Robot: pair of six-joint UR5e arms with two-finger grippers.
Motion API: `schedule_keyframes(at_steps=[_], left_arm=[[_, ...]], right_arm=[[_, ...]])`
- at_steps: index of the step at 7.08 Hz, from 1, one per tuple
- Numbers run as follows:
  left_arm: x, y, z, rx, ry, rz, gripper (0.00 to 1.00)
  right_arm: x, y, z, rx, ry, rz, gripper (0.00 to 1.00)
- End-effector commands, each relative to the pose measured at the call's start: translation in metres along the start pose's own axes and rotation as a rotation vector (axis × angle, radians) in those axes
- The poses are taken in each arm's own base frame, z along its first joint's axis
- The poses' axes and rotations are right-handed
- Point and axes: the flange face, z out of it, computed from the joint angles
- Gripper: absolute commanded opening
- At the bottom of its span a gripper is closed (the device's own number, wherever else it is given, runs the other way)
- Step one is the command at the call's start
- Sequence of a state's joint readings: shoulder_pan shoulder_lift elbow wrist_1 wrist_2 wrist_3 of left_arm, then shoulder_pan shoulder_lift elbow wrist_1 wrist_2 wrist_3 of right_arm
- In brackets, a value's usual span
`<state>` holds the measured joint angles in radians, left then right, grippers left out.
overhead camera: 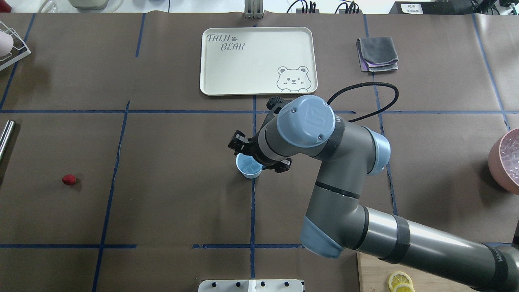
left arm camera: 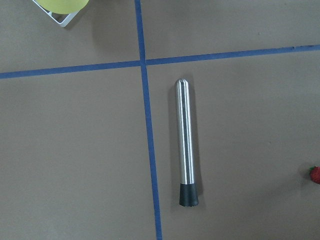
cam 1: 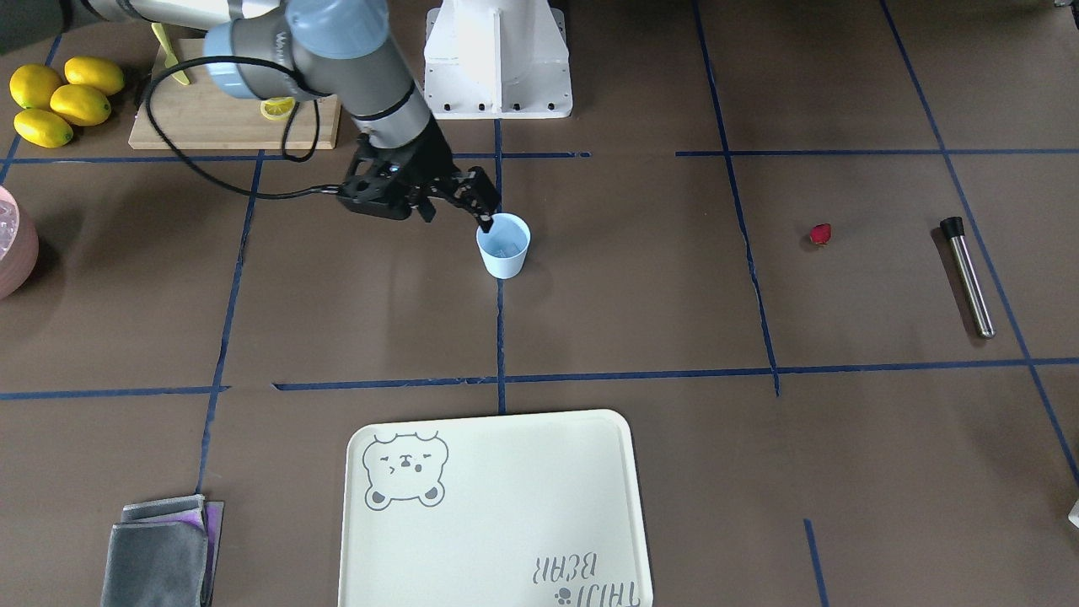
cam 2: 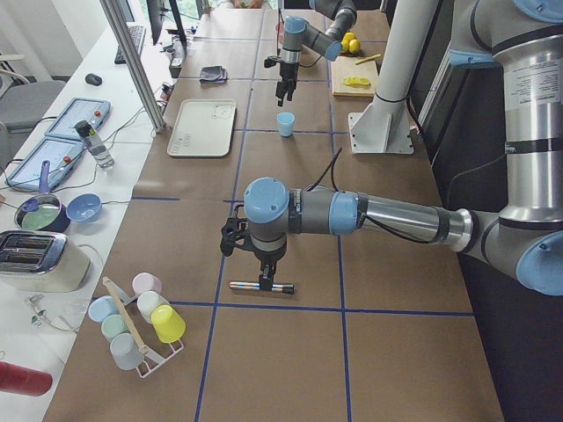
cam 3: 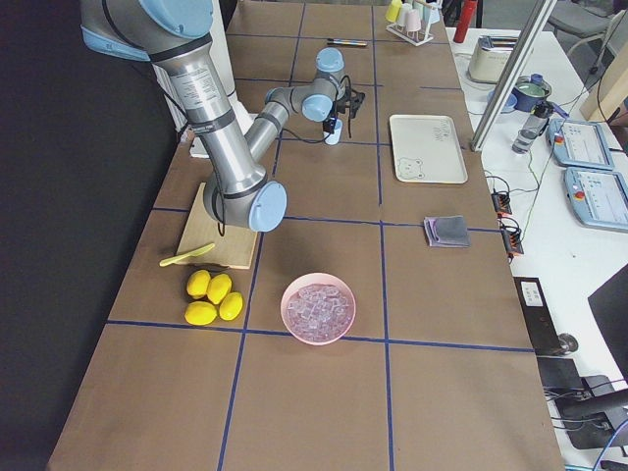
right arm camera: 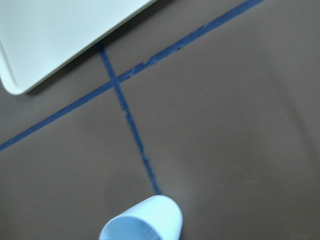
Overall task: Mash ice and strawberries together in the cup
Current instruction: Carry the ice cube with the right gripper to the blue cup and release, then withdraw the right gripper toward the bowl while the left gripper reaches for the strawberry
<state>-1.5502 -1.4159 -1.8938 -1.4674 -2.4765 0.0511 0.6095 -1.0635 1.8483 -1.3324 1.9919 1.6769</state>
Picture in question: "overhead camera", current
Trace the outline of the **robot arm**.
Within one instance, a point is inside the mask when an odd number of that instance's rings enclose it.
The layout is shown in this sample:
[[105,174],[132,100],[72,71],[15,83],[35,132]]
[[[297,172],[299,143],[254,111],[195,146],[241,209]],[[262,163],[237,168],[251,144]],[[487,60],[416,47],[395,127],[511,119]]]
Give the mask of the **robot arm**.
[[482,292],[517,292],[518,248],[493,247],[359,204],[368,175],[390,158],[388,140],[344,121],[315,95],[282,100],[252,138],[236,131],[228,144],[267,169],[287,171],[294,155],[321,162],[300,241],[327,258],[346,249],[408,266]]

